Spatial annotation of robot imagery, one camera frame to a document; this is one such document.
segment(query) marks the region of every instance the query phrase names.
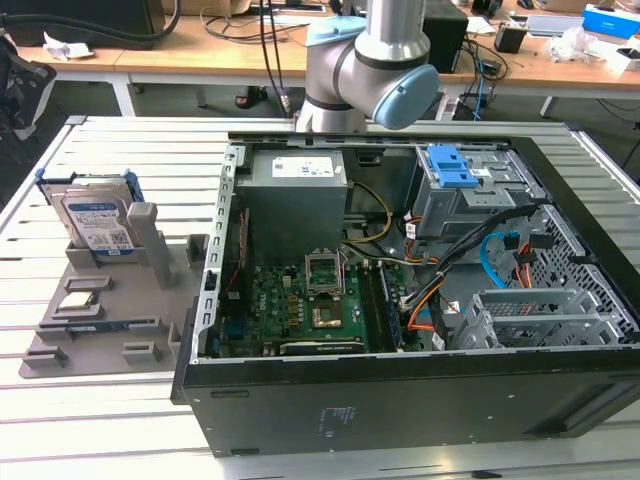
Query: power supply label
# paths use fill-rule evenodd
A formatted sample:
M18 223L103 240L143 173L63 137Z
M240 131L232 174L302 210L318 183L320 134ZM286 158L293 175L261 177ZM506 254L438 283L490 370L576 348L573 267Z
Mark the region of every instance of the power supply label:
M274 178L333 177L331 157L276 157L271 175Z

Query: yellow wire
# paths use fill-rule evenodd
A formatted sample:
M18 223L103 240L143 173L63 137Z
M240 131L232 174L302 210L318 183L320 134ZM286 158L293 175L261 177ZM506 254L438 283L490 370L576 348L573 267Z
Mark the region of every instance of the yellow wire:
M382 197L380 195L378 195L376 192L374 192L373 190L371 190L371 188L369 188L367 185L365 185L364 183L360 183L360 182L353 182L353 184L354 185L358 185L361 188L364 188L367 192L369 192L371 194L371 196L373 198L375 198L380 203L380 205L382 205L382 208L384 208L384 211L387 214L387 223L385 224L384 228L382 229L382 231L380 233L377 233L375 235L371 235L369 237L354 238L353 240L346 240L346 241L343 241L342 243L349 244L349 243L369 243L369 242L374 242L374 241L378 240L379 238L384 237L389 232L389 229L391 228L391 222L392 222L393 213L391 213L391 210L389 210L389 207L384 202Z

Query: slotted metal surface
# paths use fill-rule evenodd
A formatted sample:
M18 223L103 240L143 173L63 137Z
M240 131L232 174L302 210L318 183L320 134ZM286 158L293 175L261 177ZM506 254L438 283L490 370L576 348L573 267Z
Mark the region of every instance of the slotted metal surface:
M145 197L159 205L159 228L180 242L210 231L227 133L291 130L281 120L88 118L65 126L38 166L131 167ZM533 137L554 165L569 169L577 194L640 266L639 195L588 137L548 123L421 123L409 130ZM588 177L576 177L580 168L573 166ZM20 355L64 270L68 241L32 180L0 215L0 473L8 479L469 478L473 470L567 480L638 477L640 404L575 440L475 445L470 439L458 446L218 461L190 409L168 400L173 372L23 380Z

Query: floor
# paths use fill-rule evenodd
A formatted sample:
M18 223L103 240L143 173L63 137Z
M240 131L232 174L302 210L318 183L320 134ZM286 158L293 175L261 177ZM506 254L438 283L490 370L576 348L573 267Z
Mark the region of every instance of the floor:
M250 110L240 110L234 105L236 87L205 87L208 107L196 105L195 89L182 85L144 85L138 95L139 113L142 116L197 116L197 117L278 117L274 96ZM543 98L498 96L483 114L483 120L500 121L561 121L574 122L586 130L592 138L618 163L627 157L633 145L640 139L640 131L634 130L634 122L640 122L640 102L612 102L627 111L609 107L616 118L595 100L562 99L553 111L554 118L544 120L539 116ZM303 101L303 90L291 92L292 107L297 109ZM107 84L58 82L45 113L38 122L36 135L25 142L11 142L0 138L0 201L6 203L18 188L35 161L46 149L51 139L69 115L119 115L111 87ZM427 112L425 119L433 118L435 110ZM468 109L460 109L456 118L471 119ZM630 162L628 173L640 177L640 150Z

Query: hard drive label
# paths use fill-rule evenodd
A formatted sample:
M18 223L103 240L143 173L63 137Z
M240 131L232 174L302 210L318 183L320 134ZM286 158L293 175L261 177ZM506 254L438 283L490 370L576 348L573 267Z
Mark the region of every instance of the hard drive label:
M72 203L69 214L88 247L98 255L128 255L133 243L118 223L121 216L114 203Z

